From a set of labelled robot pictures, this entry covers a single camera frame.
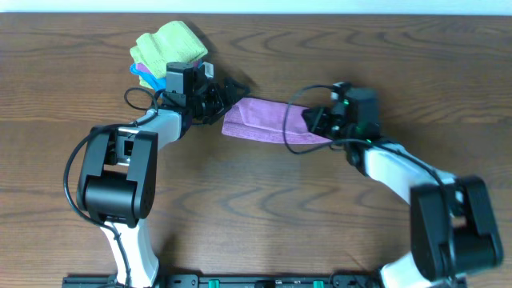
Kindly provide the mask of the purple microfiber cloth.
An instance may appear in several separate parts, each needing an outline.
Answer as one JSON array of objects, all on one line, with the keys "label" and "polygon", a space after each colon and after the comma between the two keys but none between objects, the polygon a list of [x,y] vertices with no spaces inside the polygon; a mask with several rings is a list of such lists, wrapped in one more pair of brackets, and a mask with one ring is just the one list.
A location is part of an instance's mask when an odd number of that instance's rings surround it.
[{"label": "purple microfiber cloth", "polygon": [[[282,125],[287,104],[258,98],[243,98],[224,116],[222,133],[257,142],[283,144]],[[292,105],[286,120],[286,141],[292,145],[329,142],[308,131],[302,118],[305,107]]]}]

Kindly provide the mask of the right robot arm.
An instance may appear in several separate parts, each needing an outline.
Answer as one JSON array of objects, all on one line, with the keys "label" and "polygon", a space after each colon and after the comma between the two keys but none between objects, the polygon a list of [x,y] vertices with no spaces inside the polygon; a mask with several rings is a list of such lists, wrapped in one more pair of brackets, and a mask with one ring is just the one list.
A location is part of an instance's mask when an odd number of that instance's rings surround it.
[{"label": "right robot arm", "polygon": [[504,250],[485,182],[439,170],[384,136],[374,90],[331,86],[331,108],[309,108],[309,132],[340,146],[361,174],[409,205],[410,252],[379,271],[381,287],[463,287],[502,264]]}]

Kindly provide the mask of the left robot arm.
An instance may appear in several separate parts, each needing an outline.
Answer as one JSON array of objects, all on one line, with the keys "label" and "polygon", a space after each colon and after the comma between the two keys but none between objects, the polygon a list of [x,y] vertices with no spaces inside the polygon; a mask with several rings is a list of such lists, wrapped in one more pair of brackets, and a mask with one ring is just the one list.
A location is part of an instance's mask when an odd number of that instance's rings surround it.
[{"label": "left robot arm", "polygon": [[213,66],[166,65],[165,85],[149,95],[144,115],[96,126],[74,148],[85,151],[77,192],[63,188],[72,209],[107,236],[118,268],[114,287],[152,287],[159,260],[146,224],[154,203],[158,152],[191,126],[212,125],[250,94],[247,85],[213,78]]}]

